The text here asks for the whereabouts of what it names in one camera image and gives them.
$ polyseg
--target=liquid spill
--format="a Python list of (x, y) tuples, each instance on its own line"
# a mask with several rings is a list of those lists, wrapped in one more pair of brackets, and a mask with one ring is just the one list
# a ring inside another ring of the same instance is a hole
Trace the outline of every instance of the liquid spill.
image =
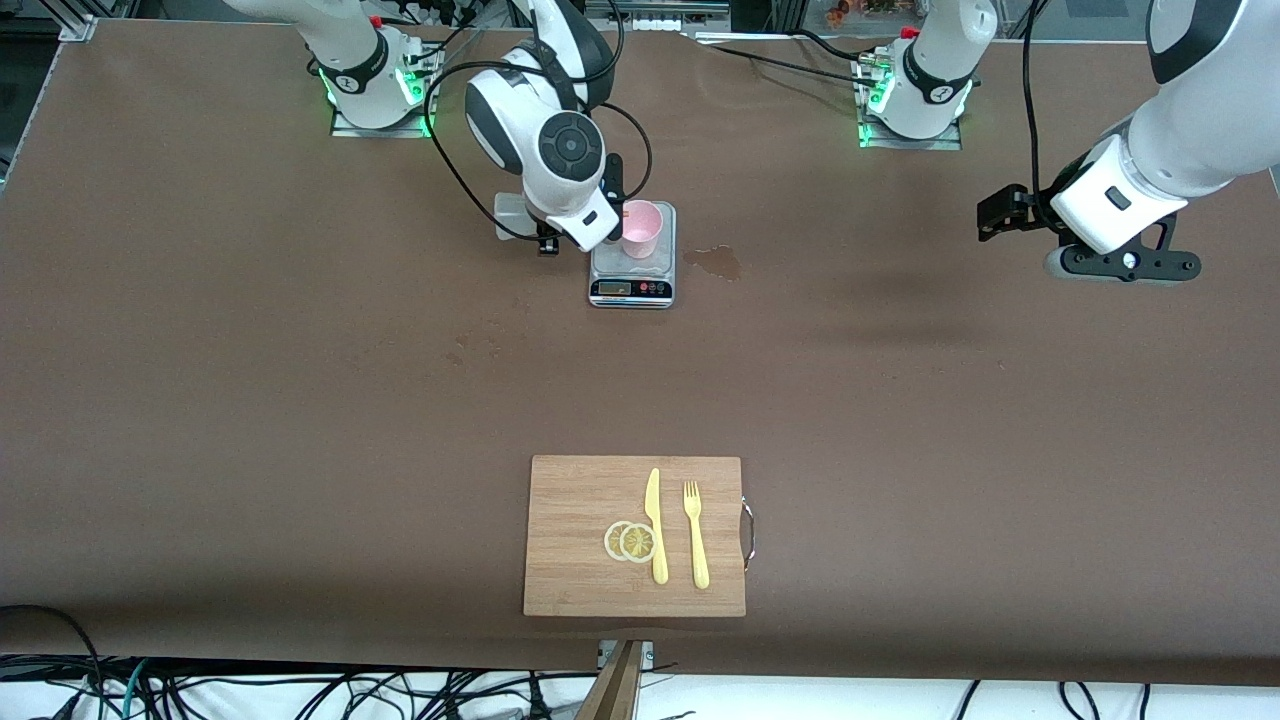
[(710, 250), (686, 250), (685, 263), (698, 265), (708, 273), (724, 278), (730, 282), (741, 279), (742, 264), (733, 255), (733, 249), (727, 245), (717, 245)]

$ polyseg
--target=white floor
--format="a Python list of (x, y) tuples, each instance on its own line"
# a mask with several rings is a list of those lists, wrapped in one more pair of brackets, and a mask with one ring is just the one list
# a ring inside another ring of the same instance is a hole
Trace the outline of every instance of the white floor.
[[(493, 673), (476, 688), (520, 673)], [(413, 689), (438, 688), (440, 675), (411, 676)], [(968, 682), (868, 680), (652, 675), (640, 694), (637, 720), (664, 720), (694, 711), (691, 720), (840, 719), (840, 720), (952, 720)], [(204, 684), (183, 693), (187, 702), (211, 720), (288, 720), (321, 685), (270, 688)], [(590, 680), (548, 680), (543, 692), (549, 705), (580, 701)], [(1101, 720), (1138, 717), (1138, 685), (1089, 684)], [(42, 683), (0, 683), (0, 720), (50, 717), (73, 692)], [(407, 698), (394, 692), (383, 697), (398, 702), (407, 714)], [(1073, 696), (1085, 711), (1080, 696)], [(315, 720), (338, 720), (348, 702), (346, 691), (333, 693)], [(417, 708), (421, 710), (422, 701)], [(475, 701), (462, 708), (467, 720), (493, 717), (506, 708), (527, 707), (518, 698)], [(137, 715), (138, 706), (134, 706)], [(96, 706), (82, 702), (74, 720), (96, 717)], [(1071, 716), (1061, 706), (1053, 683), (984, 682), (975, 693), (966, 720), (1061, 719)], [(1149, 720), (1275, 720), (1280, 717), (1280, 689), (1156, 685), (1147, 711)], [(399, 720), (399, 711), (380, 702), (361, 705), (355, 720)]]

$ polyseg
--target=white robot link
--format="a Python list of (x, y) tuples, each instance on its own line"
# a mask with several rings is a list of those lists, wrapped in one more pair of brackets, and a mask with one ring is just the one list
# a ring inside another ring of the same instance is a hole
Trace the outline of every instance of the white robot link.
[(867, 110), (902, 137), (942, 135), (964, 113), (997, 24), (991, 0), (936, 0), (916, 37), (888, 46), (887, 82)]
[(467, 83), (467, 124), (489, 158), (521, 177), (530, 213), (590, 251), (618, 224), (600, 191), (604, 137), (585, 113), (609, 99), (612, 53), (568, 0), (517, 0), (536, 28)]
[(319, 63), (334, 108), (379, 129), (422, 105), (422, 41), (371, 20), (360, 0), (223, 0), (256, 18), (292, 23)]
[[(1280, 163), (1280, 3), (1155, 0), (1155, 97), (1107, 129), (1041, 197), (1011, 184), (978, 206), (978, 237), (1050, 227), (1057, 277), (1181, 282), (1199, 259), (1169, 249), (1176, 213)], [(1139, 236), (1160, 225), (1155, 249)]]

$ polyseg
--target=yellow lemon slice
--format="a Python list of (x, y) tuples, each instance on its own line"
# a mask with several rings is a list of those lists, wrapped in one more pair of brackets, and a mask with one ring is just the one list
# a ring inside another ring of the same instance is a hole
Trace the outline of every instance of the yellow lemon slice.
[(626, 562), (627, 556), (622, 555), (622, 533), (631, 527), (631, 520), (618, 520), (604, 530), (604, 552), (609, 557)]
[(636, 523), (622, 530), (622, 556), (632, 562), (648, 562), (653, 557), (653, 528)]

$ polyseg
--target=plastic cup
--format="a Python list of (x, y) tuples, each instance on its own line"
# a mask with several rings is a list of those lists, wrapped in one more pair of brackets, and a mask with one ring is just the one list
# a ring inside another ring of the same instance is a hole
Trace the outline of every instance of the plastic cup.
[(628, 200), (622, 205), (622, 251), (643, 260), (658, 247), (662, 210), (648, 200)]

